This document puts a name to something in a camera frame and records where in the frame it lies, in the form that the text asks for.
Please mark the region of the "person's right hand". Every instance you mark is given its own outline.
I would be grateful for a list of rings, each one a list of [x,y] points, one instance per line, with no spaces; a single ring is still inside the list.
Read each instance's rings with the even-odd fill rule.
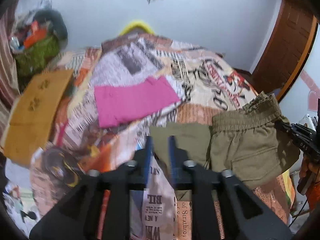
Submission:
[[[316,175],[316,182],[319,182],[319,165],[312,163],[307,155],[303,155],[299,177],[304,178],[308,171],[314,173]]]

